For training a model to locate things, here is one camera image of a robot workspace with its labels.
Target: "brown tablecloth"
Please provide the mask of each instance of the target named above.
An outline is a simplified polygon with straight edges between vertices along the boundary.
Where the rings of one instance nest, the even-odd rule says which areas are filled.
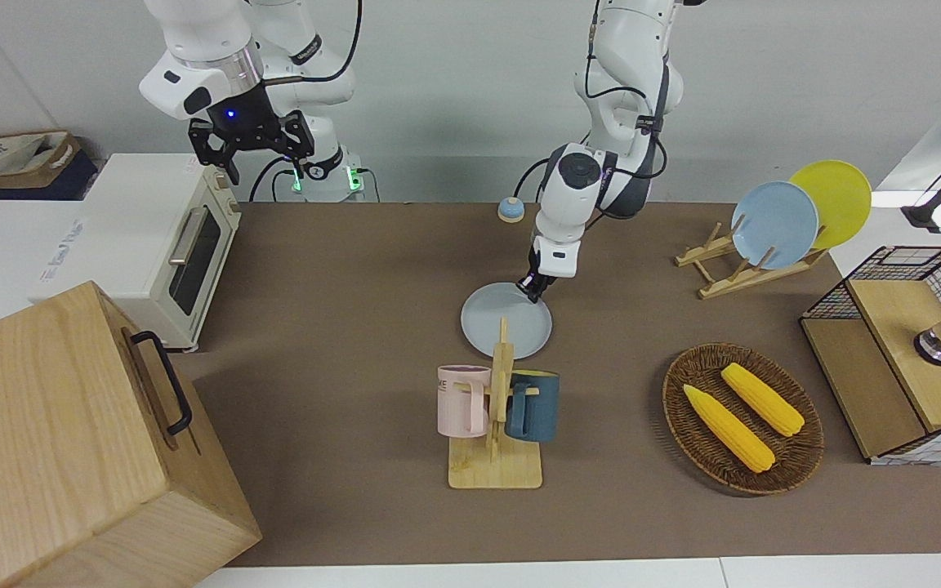
[[[456,491],[435,368],[487,364],[460,306],[523,275],[530,220],[483,204],[247,208],[202,350],[175,360],[264,531],[233,565],[941,552],[941,468],[863,464],[796,323],[839,279],[833,264],[699,301],[698,273],[671,263],[729,216],[649,204],[587,234],[578,277],[546,292],[550,342],[519,363],[561,375],[544,487]],[[766,354],[811,394],[827,451],[803,487],[728,496],[673,446],[663,376],[708,341]]]

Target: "wooden box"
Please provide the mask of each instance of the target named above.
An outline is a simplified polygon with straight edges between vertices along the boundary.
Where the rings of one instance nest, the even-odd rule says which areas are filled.
[[[135,334],[94,283],[0,320],[0,587],[192,586],[261,538],[194,387]]]
[[[941,366],[914,337],[941,321],[922,280],[849,279],[859,318],[804,318],[863,457],[871,464],[941,464]]]

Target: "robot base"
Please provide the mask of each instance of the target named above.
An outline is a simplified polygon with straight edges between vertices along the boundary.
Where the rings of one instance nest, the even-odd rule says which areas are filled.
[[[362,158],[341,145],[344,156],[335,170],[324,180],[304,177],[292,183],[291,189],[278,190],[278,202],[362,202],[365,200],[365,185],[358,172]]]

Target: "plate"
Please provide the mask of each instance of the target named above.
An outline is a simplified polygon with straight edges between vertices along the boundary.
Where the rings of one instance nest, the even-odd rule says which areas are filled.
[[[818,212],[811,198],[789,182],[769,182],[750,190],[732,213],[732,226],[746,216],[732,235],[740,256],[765,270],[794,265],[806,256],[818,231]],[[776,252],[759,265],[769,247]]]
[[[515,346],[515,359],[537,353],[550,339],[552,327],[546,302],[533,304],[514,283],[490,283],[467,298],[460,312],[463,335],[474,349],[493,356],[500,341],[500,318],[507,317],[507,340]]]
[[[855,237],[870,217],[870,180],[851,163],[828,159],[802,167],[791,183],[806,191],[818,211],[823,232],[814,248],[829,249]]]
[[[801,416],[804,427],[784,438],[747,406],[725,380],[721,369],[737,362],[779,392]],[[776,454],[772,469],[755,474],[702,423],[682,388],[691,384],[713,395]],[[735,494],[779,494],[805,483],[823,458],[823,426],[804,388],[776,362],[757,351],[731,343],[706,343],[681,354],[663,380],[663,412],[677,444],[708,476]]]

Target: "pink mug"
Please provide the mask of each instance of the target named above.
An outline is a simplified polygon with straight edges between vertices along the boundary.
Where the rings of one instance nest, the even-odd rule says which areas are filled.
[[[438,368],[438,432],[459,439],[485,435],[488,425],[485,387],[492,383],[492,377],[492,369],[480,365]]]

